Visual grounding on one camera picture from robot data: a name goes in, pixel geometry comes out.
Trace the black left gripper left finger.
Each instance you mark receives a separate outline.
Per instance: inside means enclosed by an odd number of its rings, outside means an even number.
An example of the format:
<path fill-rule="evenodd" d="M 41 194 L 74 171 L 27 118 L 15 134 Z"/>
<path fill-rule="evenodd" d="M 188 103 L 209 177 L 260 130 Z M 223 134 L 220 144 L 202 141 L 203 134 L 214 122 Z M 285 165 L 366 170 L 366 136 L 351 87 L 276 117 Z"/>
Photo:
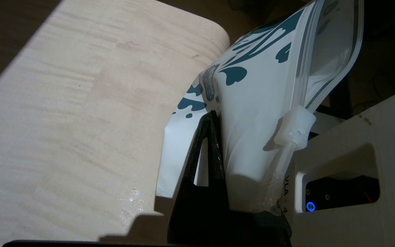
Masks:
<path fill-rule="evenodd" d="M 170 216 L 167 231 L 169 244 L 222 242 L 229 206 L 219 130 L 215 111 L 202 116 Z M 194 179 L 204 139 L 207 139 L 208 185 L 196 186 Z"/>

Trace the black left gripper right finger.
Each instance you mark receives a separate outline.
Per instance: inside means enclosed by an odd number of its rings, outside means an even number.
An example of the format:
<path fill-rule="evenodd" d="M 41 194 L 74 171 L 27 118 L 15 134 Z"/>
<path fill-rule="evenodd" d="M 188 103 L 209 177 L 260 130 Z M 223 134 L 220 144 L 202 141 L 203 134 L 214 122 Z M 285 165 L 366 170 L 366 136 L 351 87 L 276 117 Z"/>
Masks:
<path fill-rule="evenodd" d="M 286 217 L 260 213 L 234 212 L 234 242 L 247 245 L 291 245 L 292 229 Z"/>

